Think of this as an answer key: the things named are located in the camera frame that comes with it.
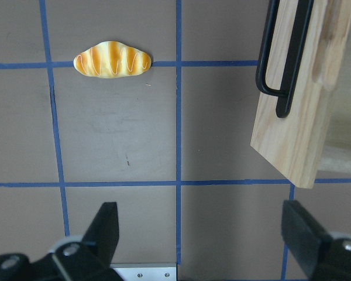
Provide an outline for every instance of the black bracket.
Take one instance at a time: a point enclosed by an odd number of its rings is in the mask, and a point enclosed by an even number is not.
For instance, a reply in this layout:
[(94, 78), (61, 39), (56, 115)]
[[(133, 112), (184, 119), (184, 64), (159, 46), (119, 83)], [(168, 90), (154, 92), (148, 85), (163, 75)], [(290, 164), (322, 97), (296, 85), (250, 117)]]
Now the black bracket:
[(328, 232), (295, 200), (283, 204), (281, 229), (310, 281), (351, 281), (351, 235)]
[(278, 97), (276, 114), (279, 118), (284, 118), (290, 113), (313, 3), (314, 0), (298, 0), (297, 12), (295, 14), (294, 26), (292, 28), (290, 45), (288, 47), (279, 90), (270, 88), (266, 83), (270, 48), (273, 41), (280, 0), (271, 0), (269, 3), (256, 70), (256, 85), (261, 92)]
[(123, 281), (110, 268), (118, 239), (117, 204), (103, 203), (81, 241), (34, 263), (22, 253), (0, 255), (0, 281)]

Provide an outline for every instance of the gray surface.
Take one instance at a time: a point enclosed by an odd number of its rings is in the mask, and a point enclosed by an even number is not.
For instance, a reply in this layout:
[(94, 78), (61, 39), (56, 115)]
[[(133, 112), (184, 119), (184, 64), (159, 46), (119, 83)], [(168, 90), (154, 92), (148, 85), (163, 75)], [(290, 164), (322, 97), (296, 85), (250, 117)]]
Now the gray surface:
[(268, 0), (182, 2), (183, 60), (256, 60)]
[(69, 187), (70, 232), (87, 230), (103, 202), (116, 201), (120, 239), (113, 263), (176, 261), (176, 188)]
[(156, 60), (176, 59), (176, 2), (173, 0), (52, 0), (47, 2), (52, 59), (73, 60), (108, 40), (119, 41)]
[(272, 280), (281, 276), (282, 202), (288, 186), (182, 187), (185, 280)]
[(176, 179), (174, 68), (117, 80), (55, 70), (66, 181)]
[(0, 70), (0, 182), (58, 181), (47, 71)]
[(0, 0), (0, 63), (45, 61), (39, 1)]
[(0, 188), (0, 255), (20, 252), (33, 262), (63, 237), (60, 189)]
[[(206, 2), (182, 1), (182, 59), (256, 60), (268, 1)], [(175, 0), (45, 3), (53, 61), (72, 61), (105, 40), (154, 61), (176, 59)], [(39, 1), (0, 1), (0, 63), (44, 61)], [(259, 98), (254, 72), (183, 67), (183, 180), (283, 179), (250, 147)], [(66, 181), (176, 179), (175, 67), (118, 80), (54, 68), (54, 83)], [(58, 180), (47, 70), (0, 70), (0, 182)], [(351, 184), (329, 186), (295, 197), (327, 228), (351, 232)], [(175, 262), (175, 191), (67, 187), (71, 233), (82, 234), (102, 202), (117, 201), (121, 239), (113, 261)], [(278, 280), (288, 191), (288, 184), (183, 186), (179, 278)], [(0, 253), (43, 256), (64, 234), (60, 198), (58, 187), (0, 187)], [(303, 277), (290, 256), (287, 278)]]
[(280, 179), (250, 146), (259, 93), (255, 67), (182, 70), (182, 179)]

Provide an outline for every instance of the wooden board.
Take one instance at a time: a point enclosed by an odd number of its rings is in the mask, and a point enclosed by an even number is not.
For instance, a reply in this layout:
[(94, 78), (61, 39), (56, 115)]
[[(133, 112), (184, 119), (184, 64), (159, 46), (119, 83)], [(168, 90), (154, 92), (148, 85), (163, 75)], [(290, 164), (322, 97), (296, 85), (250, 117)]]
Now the wooden board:
[[(268, 84), (279, 88), (292, 20), (281, 1), (271, 49)], [(332, 112), (332, 90), (338, 77), (351, 22), (351, 0), (315, 0), (290, 114), (276, 116), (277, 98), (261, 93), (251, 146), (297, 187), (312, 188)]]

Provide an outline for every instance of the metal handle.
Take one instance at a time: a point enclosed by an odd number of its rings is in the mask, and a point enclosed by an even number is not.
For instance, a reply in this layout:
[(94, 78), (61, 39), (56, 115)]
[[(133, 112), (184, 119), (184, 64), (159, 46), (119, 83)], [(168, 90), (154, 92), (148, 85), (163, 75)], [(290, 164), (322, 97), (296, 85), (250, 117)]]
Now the metal handle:
[(276, 114), (279, 118), (284, 118), (290, 113), (313, 3), (314, 0), (298, 0), (297, 12), (295, 14), (294, 26), (292, 28), (279, 90), (270, 88), (266, 83), (270, 48), (273, 41), (280, 0), (271, 0), (269, 3), (263, 40), (261, 41), (259, 62), (256, 69), (256, 85), (261, 92), (278, 97)]

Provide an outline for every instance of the toy bread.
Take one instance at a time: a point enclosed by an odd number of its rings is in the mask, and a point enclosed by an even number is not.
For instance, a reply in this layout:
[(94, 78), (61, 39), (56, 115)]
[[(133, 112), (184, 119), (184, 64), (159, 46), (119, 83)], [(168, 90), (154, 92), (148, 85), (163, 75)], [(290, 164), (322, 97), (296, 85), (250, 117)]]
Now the toy bread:
[(151, 66), (145, 52), (116, 41), (105, 41), (74, 58), (81, 74), (99, 78), (118, 78), (142, 74)]

